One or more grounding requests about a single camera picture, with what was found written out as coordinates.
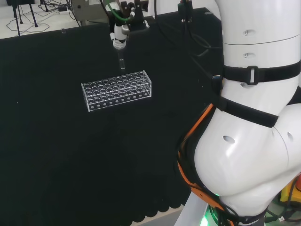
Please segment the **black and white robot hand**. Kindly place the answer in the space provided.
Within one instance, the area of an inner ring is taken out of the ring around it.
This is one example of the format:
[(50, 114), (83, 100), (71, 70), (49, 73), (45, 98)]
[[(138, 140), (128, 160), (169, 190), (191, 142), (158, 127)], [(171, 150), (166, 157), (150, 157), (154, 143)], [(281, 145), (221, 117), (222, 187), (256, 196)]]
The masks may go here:
[(149, 29), (143, 14), (148, 11), (147, 0), (114, 0), (104, 3), (109, 15), (110, 37), (116, 50), (126, 47), (129, 35)]

